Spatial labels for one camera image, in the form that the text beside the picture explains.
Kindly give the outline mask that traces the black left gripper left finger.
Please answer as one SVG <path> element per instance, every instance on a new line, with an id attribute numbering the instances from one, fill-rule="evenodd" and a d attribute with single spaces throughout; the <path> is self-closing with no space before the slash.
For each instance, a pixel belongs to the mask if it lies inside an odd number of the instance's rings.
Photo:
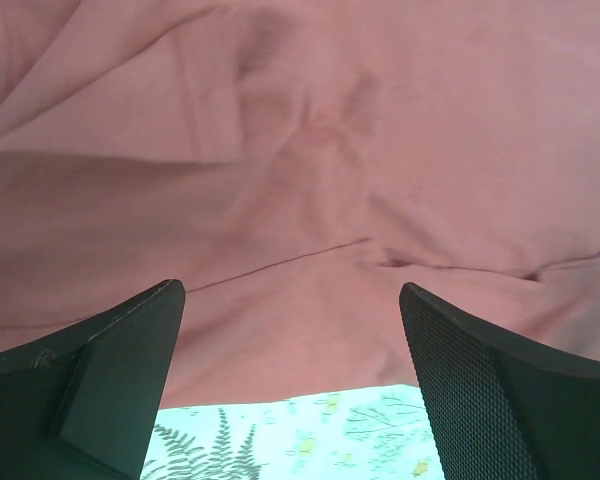
<path id="1" fill-rule="evenodd" d="M 139 478 L 185 298 L 166 280 L 0 352 L 0 480 Z"/>

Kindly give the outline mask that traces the floral patterned table mat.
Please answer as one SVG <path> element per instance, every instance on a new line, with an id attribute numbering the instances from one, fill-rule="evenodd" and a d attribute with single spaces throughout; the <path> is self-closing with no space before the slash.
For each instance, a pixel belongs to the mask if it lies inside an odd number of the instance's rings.
<path id="1" fill-rule="evenodd" d="M 165 480 L 439 480 L 420 391 L 395 385 L 159 411 L 141 473 Z"/>

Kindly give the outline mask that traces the dusty rose t shirt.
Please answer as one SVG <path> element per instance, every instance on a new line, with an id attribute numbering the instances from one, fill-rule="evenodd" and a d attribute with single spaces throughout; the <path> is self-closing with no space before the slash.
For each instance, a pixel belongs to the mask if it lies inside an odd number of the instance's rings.
<path id="1" fill-rule="evenodd" d="M 0 351 L 165 279 L 167 406 L 413 383 L 407 282 L 600 360 L 600 1 L 0 1 Z"/>

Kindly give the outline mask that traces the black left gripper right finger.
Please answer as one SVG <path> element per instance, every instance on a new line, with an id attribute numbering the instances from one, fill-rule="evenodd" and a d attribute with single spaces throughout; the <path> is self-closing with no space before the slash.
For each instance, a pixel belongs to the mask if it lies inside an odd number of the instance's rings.
<path id="1" fill-rule="evenodd" d="M 447 479 L 600 480 L 600 362 L 475 317 L 414 283 L 406 340 Z"/>

